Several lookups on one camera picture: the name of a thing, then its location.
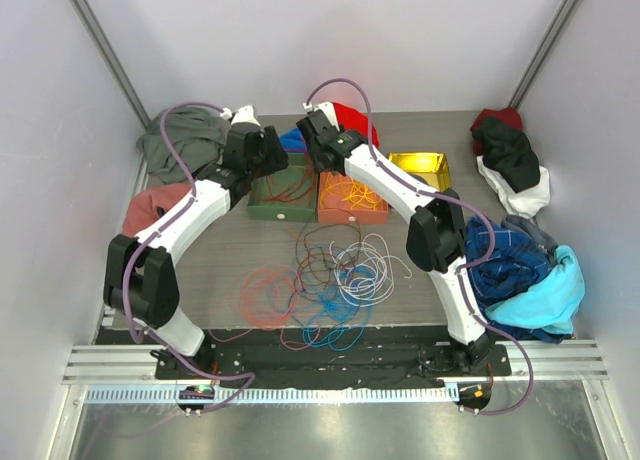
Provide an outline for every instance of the dark red cloth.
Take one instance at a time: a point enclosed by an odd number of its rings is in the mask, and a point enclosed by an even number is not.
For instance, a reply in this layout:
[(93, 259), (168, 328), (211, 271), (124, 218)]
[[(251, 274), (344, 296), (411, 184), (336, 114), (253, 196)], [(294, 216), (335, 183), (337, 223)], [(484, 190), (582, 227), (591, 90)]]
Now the dark red cloth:
[[(516, 130), (522, 131), (522, 118), (520, 114), (515, 108), (507, 107), (502, 110), (489, 110), (485, 108), (480, 112), (480, 115), (476, 118), (471, 125), (471, 133), (480, 126), (482, 121), (487, 117), (495, 117), (500, 120), (505, 125), (509, 125), (511, 128), (515, 128)], [(473, 141), (473, 153), (476, 156), (484, 155), (484, 145), (480, 143), (478, 140)]]
[(122, 224), (122, 234), (133, 238), (135, 234), (150, 227), (160, 220), (161, 213), (171, 210), (190, 189), (186, 183), (172, 183), (143, 190), (129, 203)]
[[(338, 102), (333, 102), (333, 108), (336, 111), (336, 118), (338, 123), (344, 127), (345, 130), (356, 130), (365, 137), (367, 136), (367, 125), (369, 120), (366, 115), (363, 115), (355, 108), (347, 107)], [(378, 132), (375, 125), (373, 126), (373, 144), (376, 147), (380, 146), (378, 142)]]

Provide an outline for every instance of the yellow box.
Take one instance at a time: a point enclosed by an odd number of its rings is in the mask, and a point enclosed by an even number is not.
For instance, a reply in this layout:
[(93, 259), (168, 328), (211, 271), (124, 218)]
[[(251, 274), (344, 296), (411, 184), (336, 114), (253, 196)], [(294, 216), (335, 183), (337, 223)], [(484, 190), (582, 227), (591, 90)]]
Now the yellow box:
[(429, 186), (441, 192), (451, 187), (449, 163), (444, 153), (390, 153), (389, 160), (405, 172), (425, 179)]

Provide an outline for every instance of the gray cloth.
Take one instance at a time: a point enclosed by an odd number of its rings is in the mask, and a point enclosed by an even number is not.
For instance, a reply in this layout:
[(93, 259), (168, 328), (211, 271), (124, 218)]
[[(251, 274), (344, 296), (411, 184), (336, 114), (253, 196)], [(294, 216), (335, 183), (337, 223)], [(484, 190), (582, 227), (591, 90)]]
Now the gray cloth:
[[(153, 119), (137, 146), (147, 161), (150, 175), (165, 184), (183, 182), (187, 177), (160, 135), (161, 115)], [(179, 108), (167, 118), (169, 140), (191, 173), (220, 157), (226, 140), (222, 131), (224, 122), (196, 107)]]
[(556, 242), (556, 240), (547, 232), (535, 225), (531, 220), (527, 220), (519, 215), (507, 215), (502, 220), (502, 226), (509, 230), (524, 233), (531, 237), (534, 242), (547, 251), (549, 257), (553, 258), (555, 265), (554, 252), (556, 248), (558, 248), (558, 242)]

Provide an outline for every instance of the dark blue plaid cloth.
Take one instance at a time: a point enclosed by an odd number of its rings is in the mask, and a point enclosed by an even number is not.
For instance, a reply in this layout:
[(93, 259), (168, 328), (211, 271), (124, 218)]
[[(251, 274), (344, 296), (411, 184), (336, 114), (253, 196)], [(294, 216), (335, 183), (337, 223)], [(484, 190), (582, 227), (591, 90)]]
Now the dark blue plaid cloth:
[[(553, 269), (547, 252), (541, 249), (528, 235), (515, 232), (494, 223), (496, 246), (489, 260), (469, 270), (471, 287), (480, 311), (494, 303), (507, 300), (526, 292), (531, 285), (544, 280)], [(477, 260), (489, 247), (487, 227), (478, 217), (467, 225), (467, 261)], [(528, 330), (493, 322), (501, 330), (520, 340), (539, 339), (549, 343), (560, 343), (565, 335), (553, 335), (541, 328)]]

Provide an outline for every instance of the white cloth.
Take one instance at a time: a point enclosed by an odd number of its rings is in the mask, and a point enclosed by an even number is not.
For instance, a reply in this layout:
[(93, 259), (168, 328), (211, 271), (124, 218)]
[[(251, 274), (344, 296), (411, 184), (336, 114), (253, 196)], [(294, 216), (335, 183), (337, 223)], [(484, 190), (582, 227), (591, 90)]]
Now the white cloth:
[(516, 193), (509, 186), (499, 172), (491, 170), (482, 163), (482, 156), (477, 157), (478, 172), (484, 177), (489, 186), (498, 194), (500, 203), (513, 215), (532, 218), (542, 208), (549, 205), (551, 192), (549, 190), (549, 170), (540, 166), (540, 183), (535, 187)]

